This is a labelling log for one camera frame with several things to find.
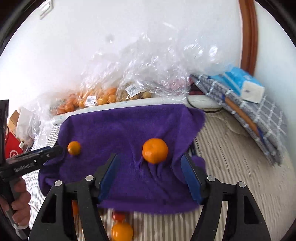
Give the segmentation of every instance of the white price tag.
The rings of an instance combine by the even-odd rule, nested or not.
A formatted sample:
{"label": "white price tag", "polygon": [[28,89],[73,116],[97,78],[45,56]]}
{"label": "white price tag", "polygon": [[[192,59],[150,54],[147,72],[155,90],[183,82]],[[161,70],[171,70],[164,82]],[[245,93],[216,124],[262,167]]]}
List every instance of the white price tag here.
{"label": "white price tag", "polygon": [[138,85],[133,84],[126,88],[126,92],[130,97],[134,97],[135,95],[143,92],[143,90]]}
{"label": "white price tag", "polygon": [[85,101],[85,106],[88,106],[88,107],[96,106],[96,96],[88,96]]}

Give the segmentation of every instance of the gray checkered cloth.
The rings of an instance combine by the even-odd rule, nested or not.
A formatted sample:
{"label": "gray checkered cloth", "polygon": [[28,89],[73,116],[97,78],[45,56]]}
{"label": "gray checkered cloth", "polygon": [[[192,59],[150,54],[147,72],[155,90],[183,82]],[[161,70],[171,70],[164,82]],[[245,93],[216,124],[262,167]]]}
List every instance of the gray checkered cloth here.
{"label": "gray checkered cloth", "polygon": [[[271,164],[282,163],[283,147],[287,141],[287,122],[283,111],[276,106],[275,102],[269,99],[267,95],[262,98],[259,104],[245,101],[223,83],[206,75],[191,76],[191,79],[203,93],[217,101],[219,105],[236,117],[256,141]],[[260,137],[256,135],[243,118],[224,102],[225,97],[228,97],[256,123]]]}

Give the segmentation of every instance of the purple towel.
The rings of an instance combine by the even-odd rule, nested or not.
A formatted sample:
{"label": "purple towel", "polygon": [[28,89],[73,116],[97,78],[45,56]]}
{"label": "purple towel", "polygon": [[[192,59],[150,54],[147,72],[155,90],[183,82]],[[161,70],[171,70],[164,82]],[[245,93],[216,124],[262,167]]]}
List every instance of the purple towel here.
{"label": "purple towel", "polygon": [[[58,143],[63,158],[45,163],[39,172],[39,186],[47,195],[57,180],[79,181],[92,175],[111,153],[121,153],[117,176],[108,198],[100,206],[120,211],[179,213],[193,210],[180,159],[203,127],[204,113],[183,104],[165,104],[104,110],[70,116],[61,126]],[[169,148],[167,160],[147,163],[142,146],[150,138],[163,139]],[[81,144],[81,154],[71,156],[71,141]],[[205,167],[201,157],[197,165]]]}

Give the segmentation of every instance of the blue tissue package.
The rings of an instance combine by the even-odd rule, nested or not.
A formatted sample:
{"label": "blue tissue package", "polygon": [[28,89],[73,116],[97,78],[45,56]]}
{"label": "blue tissue package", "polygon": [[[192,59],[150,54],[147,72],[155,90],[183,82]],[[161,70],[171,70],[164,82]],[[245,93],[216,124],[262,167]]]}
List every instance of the blue tissue package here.
{"label": "blue tissue package", "polygon": [[240,68],[233,67],[229,72],[211,78],[222,82],[244,100],[260,103],[263,98],[265,88],[256,78]]}

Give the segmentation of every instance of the beige striped fabric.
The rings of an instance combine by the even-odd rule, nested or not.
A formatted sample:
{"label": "beige striped fabric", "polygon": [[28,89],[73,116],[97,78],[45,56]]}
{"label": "beige striped fabric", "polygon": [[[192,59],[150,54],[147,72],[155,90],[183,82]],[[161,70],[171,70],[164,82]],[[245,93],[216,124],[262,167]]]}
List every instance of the beige striped fabric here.
{"label": "beige striped fabric", "polygon": [[[49,144],[57,140],[59,126],[55,126]],[[207,165],[207,173],[221,182],[236,184],[244,181],[256,199],[267,223],[271,240],[279,241],[296,217],[296,176],[287,153],[282,166],[270,166],[262,151],[246,130],[228,112],[222,110],[207,114],[204,128],[195,140],[197,153]],[[44,198],[38,186],[38,171],[25,175],[28,190],[32,194],[30,205],[30,227]],[[112,210],[101,215],[109,238],[114,224]],[[134,240],[138,241],[185,241],[190,240],[201,208],[175,215],[151,215],[130,213],[127,221],[134,230]],[[215,240],[222,240],[227,213],[227,203],[223,203],[220,223]],[[83,241],[83,231],[79,215],[75,218],[78,241]]]}

